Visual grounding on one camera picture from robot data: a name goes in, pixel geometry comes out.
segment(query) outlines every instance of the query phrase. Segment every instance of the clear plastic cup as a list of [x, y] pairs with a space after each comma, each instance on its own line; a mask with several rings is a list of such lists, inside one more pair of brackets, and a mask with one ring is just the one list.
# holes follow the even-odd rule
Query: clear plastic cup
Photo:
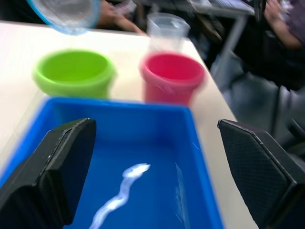
[[180, 51], [190, 26], [182, 18], [169, 13], [148, 15], [147, 33], [150, 51]]
[[54, 29], [77, 35], [100, 17], [100, 0], [27, 0], [38, 16]]

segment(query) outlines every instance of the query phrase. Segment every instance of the plastic beaker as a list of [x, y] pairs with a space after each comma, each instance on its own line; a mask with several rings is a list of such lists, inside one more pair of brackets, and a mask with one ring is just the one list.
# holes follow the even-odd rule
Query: plastic beaker
[[190, 26], [182, 18], [169, 13], [148, 15], [147, 33], [150, 51], [179, 51]]

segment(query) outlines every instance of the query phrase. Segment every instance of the green bucket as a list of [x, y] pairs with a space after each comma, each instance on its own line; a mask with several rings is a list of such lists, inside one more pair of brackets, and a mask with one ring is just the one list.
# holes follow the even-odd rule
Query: green bucket
[[115, 68], [106, 56], [87, 50], [64, 50], [40, 60], [33, 78], [50, 96], [107, 99], [114, 75]]

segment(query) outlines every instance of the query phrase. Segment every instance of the white table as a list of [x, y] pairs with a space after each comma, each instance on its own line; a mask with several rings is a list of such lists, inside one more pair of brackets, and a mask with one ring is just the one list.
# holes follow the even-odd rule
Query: white table
[[[31, 80], [31, 70], [41, 56], [69, 47], [104, 53], [118, 71], [111, 98], [140, 101], [138, 64], [148, 43], [148, 37], [130, 33], [89, 32], [71, 38], [43, 26], [0, 22], [0, 168], [5, 167], [37, 106], [46, 97]], [[183, 53], [202, 62], [190, 41], [184, 43]], [[220, 118], [235, 118], [207, 74], [207, 84], [196, 95], [192, 111], [220, 212], [227, 229], [257, 229], [231, 176], [217, 129]]]

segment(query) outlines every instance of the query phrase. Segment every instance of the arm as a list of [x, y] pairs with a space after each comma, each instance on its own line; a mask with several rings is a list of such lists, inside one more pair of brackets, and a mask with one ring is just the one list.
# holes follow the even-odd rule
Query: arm
[[118, 17], [118, 14], [114, 11], [114, 6], [112, 6], [105, 0], [100, 0], [100, 2], [101, 2], [101, 8], [100, 8], [101, 16], [96, 25], [96, 28], [98, 29], [112, 26]]
[[267, 0], [264, 16], [277, 37], [288, 49], [302, 47], [301, 41], [290, 32], [286, 22], [280, 18], [281, 12], [278, 0]]
[[124, 16], [120, 16], [116, 19], [115, 24], [124, 31], [144, 33], [138, 26], [126, 19]]
[[302, 47], [302, 43], [290, 33], [289, 28], [284, 21], [275, 20], [270, 24], [270, 26], [277, 37], [288, 49], [297, 49]]

